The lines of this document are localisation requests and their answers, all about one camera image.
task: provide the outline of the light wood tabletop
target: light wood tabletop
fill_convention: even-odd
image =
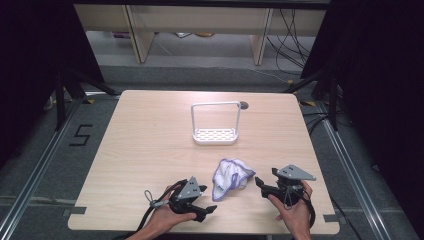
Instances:
[[[245,101],[239,135],[232,145],[198,145],[192,137],[191,105],[202,102]],[[204,111],[203,124],[233,124],[225,111]],[[262,198],[251,178],[243,190],[231,190],[212,201],[213,174],[224,158],[237,158],[251,167],[265,184],[276,186],[271,168],[294,164],[317,178],[312,204],[316,221],[312,234],[336,234],[335,216],[297,99],[292,94],[187,91],[124,91],[99,146],[71,214],[74,230],[135,230],[149,207],[144,191],[159,198],[169,185],[196,177],[208,188],[194,205],[218,208],[199,223],[174,227],[175,233],[285,234],[277,210]]]

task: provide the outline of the finger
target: finger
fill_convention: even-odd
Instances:
[[[283,216],[280,214],[280,215],[275,217],[275,220],[281,221],[281,220],[283,220]]]
[[[302,180],[301,182],[302,182],[303,188],[305,189],[305,192],[308,194],[309,198],[311,198],[312,192],[313,192],[311,186],[309,186],[309,184],[305,180]]]
[[[274,205],[274,207],[276,207],[279,210],[279,212],[281,214],[283,214],[281,212],[281,210],[285,209],[285,207],[284,207],[284,204],[280,201],[280,199],[278,199],[276,196],[274,196],[272,194],[268,195],[268,199],[269,199],[269,201],[271,201],[271,203]]]
[[[176,188],[178,188],[179,186],[180,186],[180,185],[177,185],[177,186],[175,186],[172,190],[170,190],[170,191],[166,194],[166,196],[163,198],[163,200],[169,200],[169,198],[171,197],[171,193],[172,193],[172,191],[173,191],[173,190],[175,190]],[[164,192],[168,191],[171,187],[172,187],[171,185],[166,186],[166,189],[165,189],[165,191],[164,191]]]
[[[194,220],[196,217],[197,215],[195,213],[178,214],[178,220],[180,222],[188,222]]]

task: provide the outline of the purple pattern cloth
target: purple pattern cloth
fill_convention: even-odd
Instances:
[[[247,180],[256,174],[240,159],[222,159],[213,175],[212,200],[221,201],[230,190],[244,189]]]

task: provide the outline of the hand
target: hand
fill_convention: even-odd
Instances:
[[[163,200],[168,200],[171,196],[169,192]],[[136,232],[128,238],[128,240],[150,240],[159,235],[169,232],[175,225],[193,220],[196,218],[195,213],[177,214],[174,213],[168,204],[156,208],[150,217],[149,222],[144,228]]]
[[[307,193],[304,193],[303,197],[308,199],[312,195],[312,188],[306,183],[306,181],[303,180],[302,185]],[[274,195],[269,194],[268,199],[280,212],[280,215],[278,215],[275,219],[277,221],[283,220],[287,229],[296,240],[311,239],[309,226],[310,213],[303,200],[299,200],[299,202],[287,210],[285,205]]]

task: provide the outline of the white rack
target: white rack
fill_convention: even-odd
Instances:
[[[237,106],[236,122],[233,128],[196,128],[195,108],[208,105],[228,105]],[[231,102],[210,102],[210,103],[194,103],[191,105],[191,119],[193,122],[193,139],[200,145],[231,145],[237,141],[238,124],[240,119],[240,110],[242,104],[239,101]]]

